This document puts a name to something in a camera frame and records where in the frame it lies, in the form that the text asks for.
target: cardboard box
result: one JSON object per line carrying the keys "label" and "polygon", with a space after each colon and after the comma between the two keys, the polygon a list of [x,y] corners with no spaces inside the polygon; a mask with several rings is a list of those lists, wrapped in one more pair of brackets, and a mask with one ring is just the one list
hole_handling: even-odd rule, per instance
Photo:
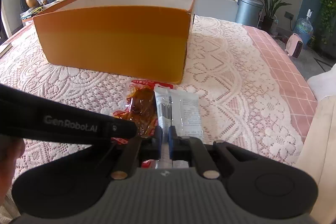
{"label": "cardboard box", "polygon": [[34,17],[50,63],[179,84],[194,0],[64,0]]}

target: water bottle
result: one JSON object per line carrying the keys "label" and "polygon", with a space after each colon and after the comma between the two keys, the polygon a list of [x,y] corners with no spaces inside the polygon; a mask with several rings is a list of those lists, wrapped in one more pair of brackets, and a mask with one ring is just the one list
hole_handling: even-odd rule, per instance
{"label": "water bottle", "polygon": [[309,20],[312,12],[313,11],[309,9],[307,13],[307,17],[300,18],[296,22],[296,26],[294,29],[294,33],[298,34],[298,36],[302,39],[304,49],[307,49],[307,43],[314,33],[313,26],[311,25],[310,20]]}

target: power outlet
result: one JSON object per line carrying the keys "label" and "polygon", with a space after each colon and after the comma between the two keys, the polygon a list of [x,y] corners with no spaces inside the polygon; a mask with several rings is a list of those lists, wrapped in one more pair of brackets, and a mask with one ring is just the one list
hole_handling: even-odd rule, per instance
{"label": "power outlet", "polygon": [[294,15],[289,12],[285,12],[285,18],[288,18],[289,20],[293,20]]}

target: hand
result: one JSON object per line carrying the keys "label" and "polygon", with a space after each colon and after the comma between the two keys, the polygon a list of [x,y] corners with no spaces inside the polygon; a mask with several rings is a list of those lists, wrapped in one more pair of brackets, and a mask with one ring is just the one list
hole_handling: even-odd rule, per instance
{"label": "hand", "polygon": [[25,148],[23,139],[13,141],[7,150],[6,158],[0,162],[0,205],[3,204],[7,191],[12,185],[16,159],[23,155]]}

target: lace tablecloth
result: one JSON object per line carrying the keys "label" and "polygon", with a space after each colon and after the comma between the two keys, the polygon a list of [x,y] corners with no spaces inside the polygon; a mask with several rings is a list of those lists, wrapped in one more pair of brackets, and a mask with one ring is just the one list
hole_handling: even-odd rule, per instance
{"label": "lace tablecloth", "polygon": [[[122,108],[129,77],[48,63],[33,24],[8,42],[13,47],[0,59],[2,84],[103,114]],[[207,143],[226,140],[290,165],[298,158],[302,141],[288,104],[242,25],[196,16],[177,88],[199,94]],[[26,140],[15,177],[82,148]]]}

